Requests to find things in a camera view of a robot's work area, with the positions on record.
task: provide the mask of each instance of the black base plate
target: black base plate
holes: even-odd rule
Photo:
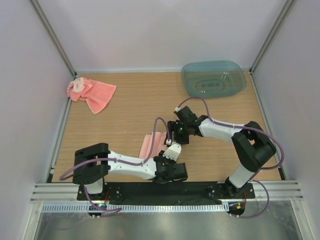
[[[192,206],[219,204],[218,200],[243,199],[243,191],[247,199],[254,199],[255,192],[251,183],[235,197],[230,197],[224,183],[216,181],[168,182],[108,182],[101,194],[91,194],[91,200],[104,201],[108,192],[108,200],[112,205],[140,206]],[[76,198],[86,201],[84,187],[80,186]]]

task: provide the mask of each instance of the crumpled towel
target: crumpled towel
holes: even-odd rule
[[[116,91],[114,85],[79,77],[70,82],[66,95],[73,101],[85,100],[94,114],[101,112]]]
[[[148,156],[150,149],[151,149],[151,142],[152,142],[153,134],[154,133],[152,132],[151,135],[145,135],[142,146],[141,146],[139,158],[145,159]],[[162,133],[162,132],[157,131],[155,133],[153,151],[150,156],[151,158],[158,156],[161,150],[165,151],[168,149],[168,147],[166,145],[164,145],[166,136],[167,136],[167,132]]]

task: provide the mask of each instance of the pink towel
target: pink towel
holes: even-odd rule
[[[153,134],[154,133],[152,132],[151,135],[145,135],[142,146],[141,146],[139,158],[145,159],[148,156],[150,149],[151,149],[151,142],[152,142]],[[151,158],[158,156],[161,150],[165,151],[168,149],[167,146],[164,145],[166,136],[167,136],[166,132],[163,132],[163,133],[156,132],[155,133],[153,151],[150,156]]]
[[[91,111],[97,114],[107,106],[116,91],[116,87],[80,77],[70,82],[66,95],[73,101],[85,100]]]

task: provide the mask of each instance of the white ruler strip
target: white ruler strip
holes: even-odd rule
[[[46,203],[42,213],[102,213],[89,203]],[[228,202],[217,205],[195,206],[138,206],[138,205],[106,205],[107,209],[122,208],[122,213],[192,213],[192,212],[228,212]]]

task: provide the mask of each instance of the metal corner post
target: metal corner post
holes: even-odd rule
[[[30,4],[32,5],[35,13],[37,14],[37,16],[39,17],[39,19],[41,20],[46,32],[48,33],[49,37],[51,38],[53,44],[55,45],[56,49],[58,50],[60,56],[62,57],[65,65],[67,66],[67,68],[69,69],[71,75],[73,78],[76,77],[77,73],[74,69],[74,67],[72,66],[65,50],[63,49],[58,37],[56,36],[53,28],[51,27],[44,11],[42,10],[38,0],[29,0]]]
[[[252,67],[249,70],[251,72],[251,74],[253,74],[255,72],[255,70],[257,69],[257,67],[258,67],[261,59],[265,55],[270,43],[275,38],[277,32],[281,28],[282,24],[284,23],[286,17],[288,16],[288,14],[289,14],[290,10],[292,9],[292,7],[294,6],[295,2],[296,2],[296,0],[287,0],[285,2],[283,8],[281,9],[277,19],[275,20],[275,22],[271,28],[271,31],[269,32],[268,36],[266,37],[258,55],[256,56],[255,60],[253,61]]]

